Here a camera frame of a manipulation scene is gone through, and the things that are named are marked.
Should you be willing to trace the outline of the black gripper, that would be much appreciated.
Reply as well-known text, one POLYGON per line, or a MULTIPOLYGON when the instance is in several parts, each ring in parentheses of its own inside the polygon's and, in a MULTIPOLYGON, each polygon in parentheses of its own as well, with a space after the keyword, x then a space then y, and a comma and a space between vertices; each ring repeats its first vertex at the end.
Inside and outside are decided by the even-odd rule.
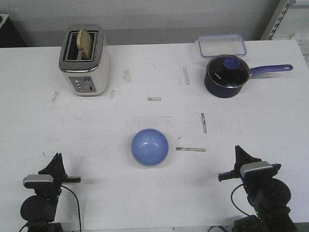
POLYGON ((61 153, 56 153, 47 165, 47 170, 38 171, 38 175, 40 180, 36 184, 35 193, 41 196, 59 196, 62 184, 81 182, 80 176, 66 174, 61 153))
POLYGON ((242 183, 252 189, 258 189, 270 182, 281 169, 280 163, 270 164, 259 158, 252 157, 239 145, 235 146, 236 161, 234 169, 218 174, 219 182, 240 178, 242 183))

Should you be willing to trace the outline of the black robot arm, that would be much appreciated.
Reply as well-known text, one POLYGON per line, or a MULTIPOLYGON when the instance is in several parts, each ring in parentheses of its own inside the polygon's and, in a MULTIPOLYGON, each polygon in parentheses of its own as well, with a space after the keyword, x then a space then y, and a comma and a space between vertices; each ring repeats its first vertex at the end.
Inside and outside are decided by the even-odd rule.
POLYGON ((29 174, 23 186, 33 189, 35 195, 28 197, 21 205, 20 215, 26 221, 23 228, 28 232, 62 232, 61 223, 55 222, 56 209, 63 186, 67 183, 80 183, 81 177, 68 176, 63 166, 61 153, 56 153, 51 162, 37 174, 29 174))
POLYGON ((289 217, 291 209, 287 206, 291 199, 288 186, 275 179, 274 176, 281 164, 270 164, 259 158, 254 158, 239 145, 235 146, 236 162, 234 169, 218 174, 218 180, 239 178, 248 203, 253 207, 255 215, 246 215, 234 221, 233 232, 296 232, 296 225, 289 217))

